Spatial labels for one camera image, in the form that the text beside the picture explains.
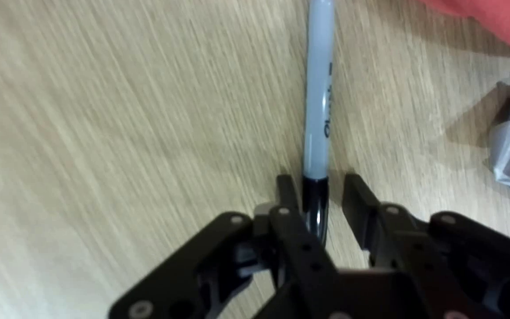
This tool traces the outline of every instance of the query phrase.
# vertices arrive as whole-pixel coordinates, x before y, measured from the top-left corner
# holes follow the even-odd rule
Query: screw
[[[351,319],[345,313],[331,313],[328,319]]]
[[[239,226],[239,224],[243,224],[243,217],[232,217],[232,221],[230,221],[234,226]]]
[[[448,311],[446,314],[445,314],[445,319],[469,319],[466,314],[462,314],[462,313],[457,313],[457,311]]]
[[[399,208],[395,208],[395,206],[388,206],[384,212],[390,215],[399,215]]]
[[[455,226],[455,217],[445,215],[439,219],[443,224]]]
[[[136,302],[129,309],[129,319],[149,319],[152,311],[154,306],[149,300]]]
[[[287,208],[280,208],[278,213],[280,213],[280,215],[289,215],[291,210],[287,210]]]

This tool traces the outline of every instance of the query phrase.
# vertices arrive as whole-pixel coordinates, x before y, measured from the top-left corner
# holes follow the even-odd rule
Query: light wood surface
[[[330,252],[358,171],[510,236],[487,169],[510,49],[415,0],[338,0]],[[306,3],[0,0],[0,318],[94,319],[202,226],[301,173]],[[225,318],[271,295],[259,281]]]

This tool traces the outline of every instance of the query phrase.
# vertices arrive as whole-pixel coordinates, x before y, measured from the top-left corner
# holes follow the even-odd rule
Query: red object
[[[450,17],[473,18],[510,45],[510,0],[423,0]]]

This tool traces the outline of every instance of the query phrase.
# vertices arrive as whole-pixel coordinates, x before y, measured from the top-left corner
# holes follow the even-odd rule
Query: wood grain surface
[[[338,0],[331,233],[358,171],[510,236],[487,167],[510,49],[415,0]],[[0,0],[0,318],[94,319],[202,226],[301,173],[305,0]],[[223,318],[250,318],[260,279]]]

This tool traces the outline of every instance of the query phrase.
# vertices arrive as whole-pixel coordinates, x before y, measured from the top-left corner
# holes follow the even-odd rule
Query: marker
[[[303,212],[306,228],[326,245],[331,59],[335,0],[310,0]]]

